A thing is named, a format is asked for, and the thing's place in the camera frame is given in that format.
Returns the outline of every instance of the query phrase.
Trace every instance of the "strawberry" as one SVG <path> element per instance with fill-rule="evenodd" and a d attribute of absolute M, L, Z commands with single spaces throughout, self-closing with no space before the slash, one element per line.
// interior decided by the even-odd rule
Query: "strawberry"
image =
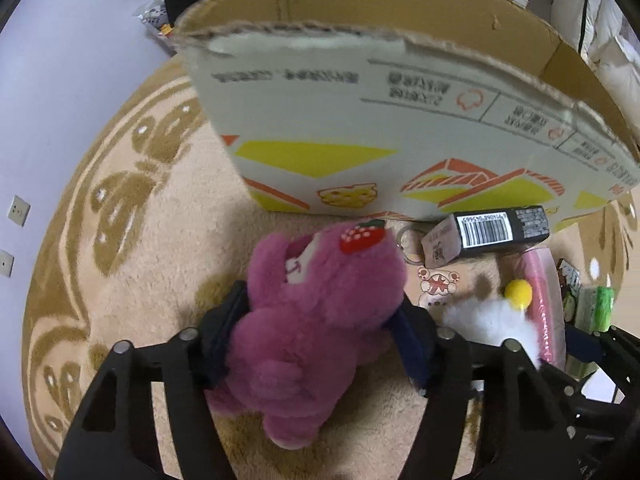
<path fill-rule="evenodd" d="M 363 251 L 382 240 L 385 233 L 383 220 L 375 219 L 358 224 L 340 235 L 340 250 L 345 254 Z"/>

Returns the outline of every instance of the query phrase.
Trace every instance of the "white wall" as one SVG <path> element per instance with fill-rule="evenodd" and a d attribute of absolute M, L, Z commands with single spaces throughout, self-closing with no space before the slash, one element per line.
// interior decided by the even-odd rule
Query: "white wall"
<path fill-rule="evenodd" d="M 40 243 L 60 195 L 95 136 L 168 59 L 133 11 L 146 0 L 22 0 L 0 32 L 0 415 L 37 464 L 20 379 L 22 316 Z M 6 218 L 31 204 L 23 228 Z"/>

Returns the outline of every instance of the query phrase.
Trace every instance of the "cartoon sticker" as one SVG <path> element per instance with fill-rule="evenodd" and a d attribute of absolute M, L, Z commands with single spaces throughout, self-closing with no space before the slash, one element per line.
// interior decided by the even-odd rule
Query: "cartoon sticker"
<path fill-rule="evenodd" d="M 360 209 L 373 202 L 378 196 L 374 182 L 354 184 L 353 186 L 329 187 L 318 191 L 322 203 L 334 207 Z"/>
<path fill-rule="evenodd" d="M 458 289 L 457 283 L 460 281 L 460 274 L 455 271 L 427 267 L 418 268 L 418 277 L 422 290 L 418 305 L 423 308 L 446 305 L 452 300 L 450 295 Z"/>

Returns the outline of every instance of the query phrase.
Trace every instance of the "metal screw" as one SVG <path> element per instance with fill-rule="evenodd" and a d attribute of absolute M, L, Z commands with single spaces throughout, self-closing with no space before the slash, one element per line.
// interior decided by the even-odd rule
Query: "metal screw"
<path fill-rule="evenodd" d="M 519 352 L 522 348 L 522 345 L 515 339 L 505 340 L 504 345 L 507 347 L 507 350 L 511 350 L 512 352 Z"/>
<path fill-rule="evenodd" d="M 198 337 L 198 329 L 190 326 L 185 328 L 179 335 L 182 341 L 193 341 Z"/>
<path fill-rule="evenodd" d="M 456 336 L 456 331 L 448 326 L 439 326 L 437 333 L 440 339 L 446 339 L 447 341 L 455 338 Z"/>
<path fill-rule="evenodd" d="M 116 354 L 124 354 L 124 352 L 129 351 L 131 348 L 131 343 L 126 340 L 118 341 L 115 345 L 113 345 L 113 351 Z"/>

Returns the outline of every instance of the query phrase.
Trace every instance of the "plastic bag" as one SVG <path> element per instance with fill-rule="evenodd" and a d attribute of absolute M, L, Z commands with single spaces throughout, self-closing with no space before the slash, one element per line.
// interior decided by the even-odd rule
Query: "plastic bag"
<path fill-rule="evenodd" d="M 164 0 L 149 0 L 146 4 L 139 6 L 133 15 L 144 23 L 146 30 L 153 37 L 158 39 L 171 53 L 175 53 L 175 45 L 171 38 L 174 28 L 169 24 Z"/>
<path fill-rule="evenodd" d="M 564 370 L 564 314 L 560 282 L 551 251 L 546 247 L 538 247 L 523 252 L 516 265 L 516 276 L 527 280 L 533 290 L 527 317 L 538 329 L 540 357 Z"/>

